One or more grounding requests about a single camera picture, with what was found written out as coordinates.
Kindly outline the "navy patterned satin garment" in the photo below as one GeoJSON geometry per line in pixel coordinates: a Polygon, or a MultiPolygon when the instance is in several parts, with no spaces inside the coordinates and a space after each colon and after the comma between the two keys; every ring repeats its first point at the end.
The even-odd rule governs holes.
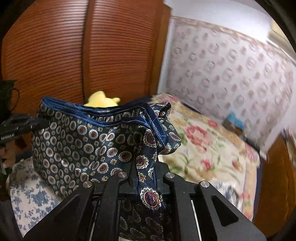
{"type": "Polygon", "coordinates": [[[104,183],[134,164],[136,197],[123,202],[119,234],[128,240],[170,240],[170,218],[155,170],[159,155],[181,145],[170,111],[168,102],[92,108],[44,97],[37,118],[49,126],[32,135],[34,169],[66,198],[83,182],[104,183]]]}

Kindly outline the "blue white floral cloth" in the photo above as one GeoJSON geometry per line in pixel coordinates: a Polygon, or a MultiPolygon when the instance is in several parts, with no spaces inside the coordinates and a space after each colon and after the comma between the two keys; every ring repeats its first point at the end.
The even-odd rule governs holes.
{"type": "Polygon", "coordinates": [[[13,166],[6,186],[22,236],[62,201],[34,170],[31,158],[13,166]]]}

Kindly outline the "floral cream bedspread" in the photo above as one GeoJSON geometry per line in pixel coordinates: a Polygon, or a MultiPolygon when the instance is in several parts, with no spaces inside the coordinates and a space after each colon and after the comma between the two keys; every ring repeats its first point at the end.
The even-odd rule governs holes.
{"type": "Polygon", "coordinates": [[[221,124],[190,110],[170,94],[157,94],[151,102],[171,104],[169,121],[181,137],[181,146],[172,154],[160,155],[159,160],[187,181],[209,181],[252,220],[260,165],[258,152],[221,124]]]}

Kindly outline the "brown louvered wardrobe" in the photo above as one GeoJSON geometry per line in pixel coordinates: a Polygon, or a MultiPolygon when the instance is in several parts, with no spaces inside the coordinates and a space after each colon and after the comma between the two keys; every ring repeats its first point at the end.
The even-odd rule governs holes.
{"type": "Polygon", "coordinates": [[[1,80],[15,113],[43,96],[121,103],[156,94],[171,9],[163,1],[1,1],[1,80]]]}

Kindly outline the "yellow plush toy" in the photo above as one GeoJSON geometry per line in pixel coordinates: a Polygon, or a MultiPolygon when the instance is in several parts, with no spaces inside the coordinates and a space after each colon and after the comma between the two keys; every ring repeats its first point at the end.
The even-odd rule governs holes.
{"type": "Polygon", "coordinates": [[[120,98],[108,98],[103,91],[97,91],[90,95],[88,102],[84,105],[93,108],[109,108],[118,106],[119,102],[120,98]]]}

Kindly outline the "brown wooden cabinet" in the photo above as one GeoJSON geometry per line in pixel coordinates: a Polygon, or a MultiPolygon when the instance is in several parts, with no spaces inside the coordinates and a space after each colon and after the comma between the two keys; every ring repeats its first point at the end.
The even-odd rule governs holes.
{"type": "Polygon", "coordinates": [[[263,162],[259,201],[253,222],[266,237],[272,237],[284,227],[294,208],[295,171],[287,145],[278,136],[263,162]]]}

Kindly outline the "small blue box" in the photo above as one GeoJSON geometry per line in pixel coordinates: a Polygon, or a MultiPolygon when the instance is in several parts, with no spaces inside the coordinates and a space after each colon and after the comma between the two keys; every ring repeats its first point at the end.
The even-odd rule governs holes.
{"type": "Polygon", "coordinates": [[[236,117],[233,111],[227,115],[227,118],[223,121],[223,126],[239,137],[244,135],[244,123],[236,117]]]}

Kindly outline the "clutter on cabinet top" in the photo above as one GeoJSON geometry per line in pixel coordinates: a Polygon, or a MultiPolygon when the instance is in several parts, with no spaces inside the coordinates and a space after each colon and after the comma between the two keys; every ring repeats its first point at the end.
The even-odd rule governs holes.
{"type": "Polygon", "coordinates": [[[287,146],[290,159],[295,160],[295,132],[287,126],[280,135],[287,146]]]}

